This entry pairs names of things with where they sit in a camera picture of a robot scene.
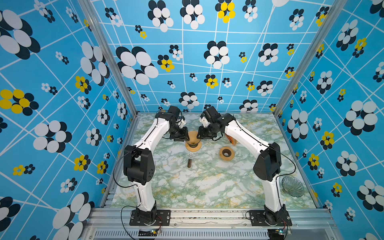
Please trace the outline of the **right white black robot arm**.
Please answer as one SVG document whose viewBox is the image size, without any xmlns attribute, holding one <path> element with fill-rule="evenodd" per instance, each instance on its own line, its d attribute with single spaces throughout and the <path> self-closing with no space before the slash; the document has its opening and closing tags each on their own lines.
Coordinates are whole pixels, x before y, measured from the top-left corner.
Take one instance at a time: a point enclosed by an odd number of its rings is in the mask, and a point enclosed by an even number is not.
<svg viewBox="0 0 384 240">
<path fill-rule="evenodd" d="M 219 133 L 226 134 L 249 150 L 256 158 L 253 171 L 263 182 L 266 222 L 271 226 L 276 226 L 280 222 L 292 226 L 291 217 L 281 199 L 279 186 L 282 166 L 280 146 L 262 140 L 242 126 L 233 115 L 228 113 L 221 115 L 215 107 L 204 110 L 199 121 L 202 125 L 198 130 L 198 139 L 214 140 Z"/>
</svg>

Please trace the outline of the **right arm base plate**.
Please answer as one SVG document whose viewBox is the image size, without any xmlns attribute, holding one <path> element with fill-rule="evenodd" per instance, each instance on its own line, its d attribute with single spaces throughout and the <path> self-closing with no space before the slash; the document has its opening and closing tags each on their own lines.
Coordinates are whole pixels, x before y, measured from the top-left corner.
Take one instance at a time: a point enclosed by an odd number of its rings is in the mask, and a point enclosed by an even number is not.
<svg viewBox="0 0 384 240">
<path fill-rule="evenodd" d="M 264 210 L 250 210 L 246 212 L 246 219 L 251 221 L 253 227 L 291 227 L 292 220 L 286 210 L 276 213 Z"/>
</svg>

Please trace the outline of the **clear glass dripper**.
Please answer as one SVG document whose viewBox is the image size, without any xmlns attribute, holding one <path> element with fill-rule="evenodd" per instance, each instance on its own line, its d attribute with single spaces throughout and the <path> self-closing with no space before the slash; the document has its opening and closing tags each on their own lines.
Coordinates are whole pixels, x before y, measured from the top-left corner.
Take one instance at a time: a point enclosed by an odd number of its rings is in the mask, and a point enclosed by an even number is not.
<svg viewBox="0 0 384 240">
<path fill-rule="evenodd" d="M 283 192 L 291 197 L 300 198 L 304 195 L 303 184 L 295 177 L 285 176 L 282 179 Z"/>
</svg>

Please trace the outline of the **wooden ring dripper holder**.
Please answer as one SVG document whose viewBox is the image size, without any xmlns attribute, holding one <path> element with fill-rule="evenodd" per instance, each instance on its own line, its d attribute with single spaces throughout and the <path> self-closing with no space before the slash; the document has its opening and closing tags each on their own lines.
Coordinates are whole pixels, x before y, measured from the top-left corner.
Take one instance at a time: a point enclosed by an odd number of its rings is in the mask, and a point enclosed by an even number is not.
<svg viewBox="0 0 384 240">
<path fill-rule="evenodd" d="M 189 143 L 185 143 L 185 146 L 186 146 L 186 149 L 189 151 L 189 152 L 198 152 L 201 147 L 202 147 L 202 143 L 199 142 L 197 144 L 189 144 Z"/>
</svg>

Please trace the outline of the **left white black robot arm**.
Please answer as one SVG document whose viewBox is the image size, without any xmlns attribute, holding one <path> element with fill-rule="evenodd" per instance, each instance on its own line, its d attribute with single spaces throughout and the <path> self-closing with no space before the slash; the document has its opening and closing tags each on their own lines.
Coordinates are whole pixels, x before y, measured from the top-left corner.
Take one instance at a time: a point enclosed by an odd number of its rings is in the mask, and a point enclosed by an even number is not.
<svg viewBox="0 0 384 240">
<path fill-rule="evenodd" d="M 127 145 L 124 149 L 123 173 L 133 183 L 138 201 L 135 216 L 146 224 L 155 222 L 157 214 L 157 204 L 150 183 L 155 173 L 153 151 L 166 134 L 175 142 L 190 139 L 185 118 L 175 106 L 170 106 L 166 112 L 157 112 L 145 135 L 134 145 Z"/>
</svg>

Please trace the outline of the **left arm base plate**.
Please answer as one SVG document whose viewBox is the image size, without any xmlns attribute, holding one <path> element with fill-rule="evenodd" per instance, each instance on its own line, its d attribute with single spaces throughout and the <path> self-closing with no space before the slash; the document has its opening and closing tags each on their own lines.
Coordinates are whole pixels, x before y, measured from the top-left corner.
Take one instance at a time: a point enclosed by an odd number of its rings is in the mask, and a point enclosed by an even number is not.
<svg viewBox="0 0 384 240">
<path fill-rule="evenodd" d="M 169 226 L 171 210 L 144 212 L 135 209 L 131 213 L 130 226 Z"/>
</svg>

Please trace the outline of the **glass server with wooden handle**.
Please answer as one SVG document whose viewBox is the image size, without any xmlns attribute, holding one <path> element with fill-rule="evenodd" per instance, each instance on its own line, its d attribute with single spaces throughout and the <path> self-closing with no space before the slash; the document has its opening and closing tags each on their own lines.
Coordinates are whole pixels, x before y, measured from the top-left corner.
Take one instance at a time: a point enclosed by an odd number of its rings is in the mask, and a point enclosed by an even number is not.
<svg viewBox="0 0 384 240">
<path fill-rule="evenodd" d="M 194 154 L 192 152 L 190 152 L 189 156 L 188 156 L 188 164 L 187 164 L 188 168 L 192 167 L 193 158 L 194 158 Z"/>
</svg>

